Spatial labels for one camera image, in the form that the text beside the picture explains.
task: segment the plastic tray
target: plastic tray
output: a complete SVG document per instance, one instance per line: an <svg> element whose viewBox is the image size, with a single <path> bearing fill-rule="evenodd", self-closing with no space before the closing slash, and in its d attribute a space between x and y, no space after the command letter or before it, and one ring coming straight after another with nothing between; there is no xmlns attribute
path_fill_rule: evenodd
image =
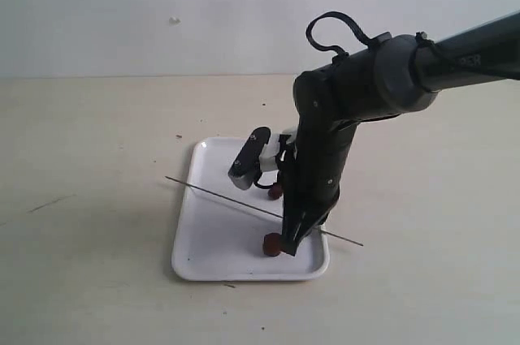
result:
<svg viewBox="0 0 520 345"><path fill-rule="evenodd" d="M267 191L236 188L228 169L245 140L208 138L195 146L188 182L238 201L282 214L282 200L271 201ZM264 174L261 182L275 180ZM281 220L269 214L186 188L175 235L171 266L194 281L292 281L317 278L328 267L327 237L314 231L295 257L262 253L265 234L281 231Z"/></svg>

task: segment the table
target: table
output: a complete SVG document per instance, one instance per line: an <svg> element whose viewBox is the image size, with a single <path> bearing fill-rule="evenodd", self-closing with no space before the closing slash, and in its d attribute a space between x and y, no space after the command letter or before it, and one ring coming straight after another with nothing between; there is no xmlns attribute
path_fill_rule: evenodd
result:
<svg viewBox="0 0 520 345"><path fill-rule="evenodd" d="M0 343L514 343L520 88L358 130L296 283L192 283L170 255L192 147L297 124L291 75L2 80Z"/></svg>

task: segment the small red object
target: small red object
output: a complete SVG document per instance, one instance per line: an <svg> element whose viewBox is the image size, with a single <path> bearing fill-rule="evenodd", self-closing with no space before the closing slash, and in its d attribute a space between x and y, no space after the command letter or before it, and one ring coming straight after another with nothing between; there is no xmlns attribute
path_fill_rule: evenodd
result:
<svg viewBox="0 0 520 345"><path fill-rule="evenodd" d="M263 254L269 257L276 257L281 253L282 245L280 236L278 233L270 233L263 237Z"/></svg>
<svg viewBox="0 0 520 345"><path fill-rule="evenodd" d="M267 192L267 195L269 196L269 199L272 199L273 201L278 200L282 195L284 194L284 189L282 188L282 184L280 183L274 183L271 188L269 188L269 191Z"/></svg>

